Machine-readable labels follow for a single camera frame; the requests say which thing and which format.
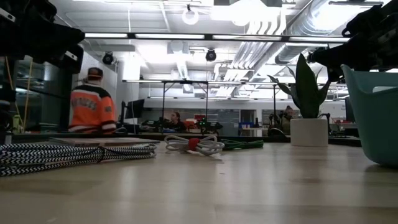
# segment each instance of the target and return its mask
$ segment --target teal basket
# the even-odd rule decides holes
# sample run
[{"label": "teal basket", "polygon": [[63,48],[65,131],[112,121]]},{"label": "teal basket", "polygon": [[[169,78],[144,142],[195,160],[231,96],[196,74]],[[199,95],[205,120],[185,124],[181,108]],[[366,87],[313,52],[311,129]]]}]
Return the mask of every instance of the teal basket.
[{"label": "teal basket", "polygon": [[[355,72],[342,65],[366,157],[398,167],[398,73]],[[373,92],[374,87],[391,86]]]}]

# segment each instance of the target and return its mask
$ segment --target coiled white cable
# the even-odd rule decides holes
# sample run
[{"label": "coiled white cable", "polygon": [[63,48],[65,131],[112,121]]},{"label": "coiled white cable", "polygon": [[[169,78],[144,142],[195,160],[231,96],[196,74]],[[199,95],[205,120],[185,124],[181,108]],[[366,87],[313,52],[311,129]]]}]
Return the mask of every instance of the coiled white cable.
[{"label": "coiled white cable", "polygon": [[[180,152],[192,150],[189,147],[189,142],[191,140],[173,135],[166,136],[164,139],[166,142],[166,149]],[[195,149],[205,156],[210,156],[223,151],[224,147],[224,143],[217,142],[216,136],[208,136],[204,139],[198,139]]]}]

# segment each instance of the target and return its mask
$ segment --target white plant pot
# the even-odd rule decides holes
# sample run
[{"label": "white plant pot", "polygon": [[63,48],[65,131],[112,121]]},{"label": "white plant pot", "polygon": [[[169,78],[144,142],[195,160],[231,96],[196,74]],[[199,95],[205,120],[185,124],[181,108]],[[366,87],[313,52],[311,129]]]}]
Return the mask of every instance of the white plant pot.
[{"label": "white plant pot", "polygon": [[290,120],[292,146],[328,147],[328,121],[325,119]]}]

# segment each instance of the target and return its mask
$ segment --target orange and black jersey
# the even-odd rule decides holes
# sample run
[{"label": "orange and black jersey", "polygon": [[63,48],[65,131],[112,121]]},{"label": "orange and black jersey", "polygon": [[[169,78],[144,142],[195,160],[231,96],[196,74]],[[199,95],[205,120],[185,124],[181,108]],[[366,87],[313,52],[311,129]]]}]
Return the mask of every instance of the orange and black jersey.
[{"label": "orange and black jersey", "polygon": [[72,90],[73,119],[69,126],[75,133],[113,133],[116,130],[111,95],[98,85],[84,84]]}]

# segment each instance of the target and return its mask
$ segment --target person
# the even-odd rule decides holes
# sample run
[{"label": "person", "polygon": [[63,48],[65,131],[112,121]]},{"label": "person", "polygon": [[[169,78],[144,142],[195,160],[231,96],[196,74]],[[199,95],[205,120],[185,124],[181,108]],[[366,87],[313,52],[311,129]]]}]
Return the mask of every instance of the person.
[{"label": "person", "polygon": [[293,118],[294,110],[289,105],[286,106],[286,109],[282,116],[282,131],[284,134],[290,134],[290,120]]},{"label": "person", "polygon": [[102,79],[101,69],[89,68],[83,85],[72,90],[70,132],[111,134],[116,130],[114,103],[111,95],[101,87]]},{"label": "person", "polygon": [[165,125],[164,128],[173,129],[176,132],[185,131],[187,127],[181,122],[181,116],[179,112],[173,112],[170,117],[170,122]]}]

